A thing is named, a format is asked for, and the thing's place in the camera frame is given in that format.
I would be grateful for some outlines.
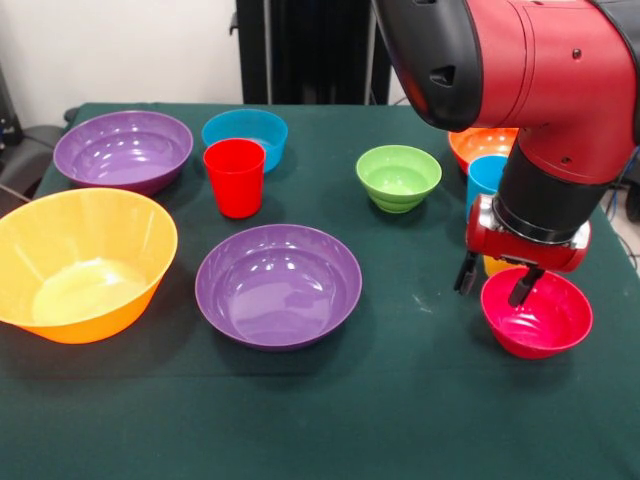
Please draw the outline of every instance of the pink bowl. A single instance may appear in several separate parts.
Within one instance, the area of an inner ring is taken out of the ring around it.
[[[524,305],[508,299],[527,269],[511,268],[489,278],[480,295],[496,339],[510,353],[539,359],[564,352],[586,338],[593,325],[589,300],[569,280],[546,272]]]

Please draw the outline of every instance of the red bowl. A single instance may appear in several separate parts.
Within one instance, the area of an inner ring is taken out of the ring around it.
[[[449,147],[462,171],[468,174],[469,164],[478,157],[508,156],[517,135],[517,128],[468,128],[449,132]]]
[[[523,267],[503,270],[482,288],[482,309],[498,342],[527,359],[551,357],[578,345],[593,325],[587,297],[566,278],[546,272],[524,304],[513,308],[509,295],[526,273]]]

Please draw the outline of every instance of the table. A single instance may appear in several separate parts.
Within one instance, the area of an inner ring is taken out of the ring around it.
[[[149,309],[92,345],[0,327],[3,479],[617,479],[640,478],[638,277],[604,215],[570,278],[595,324],[544,361],[505,353],[479,287],[457,295],[464,186],[444,132],[408,107],[274,106],[289,124],[264,206],[242,221],[216,210],[200,129],[231,106],[87,104],[77,122],[144,108],[186,122],[196,140],[179,179],[155,199],[179,248]],[[434,154],[443,181],[402,216],[372,206],[355,161],[408,144]],[[50,168],[38,192],[70,188]],[[269,354],[217,334],[194,301],[199,263],[228,235],[299,223],[358,257],[361,301],[306,350]]]

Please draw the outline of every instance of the blue cup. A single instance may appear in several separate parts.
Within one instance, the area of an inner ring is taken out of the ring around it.
[[[487,155],[471,162],[467,178],[467,222],[476,197],[481,193],[493,195],[498,191],[506,164],[507,157],[504,155]]]
[[[202,128],[202,141],[207,147],[228,138],[246,138],[262,145],[267,152],[264,173],[280,163],[288,135],[287,124],[279,116],[250,108],[216,115]]]

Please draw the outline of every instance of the purple bowl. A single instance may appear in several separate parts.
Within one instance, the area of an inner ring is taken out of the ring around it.
[[[295,350],[334,331],[362,290],[358,261],[334,237],[266,225],[216,246],[196,276],[196,300],[224,335],[266,351]]]
[[[193,149],[182,122],[156,112],[101,115],[74,127],[56,145],[53,162],[83,187],[153,195],[180,173]]]

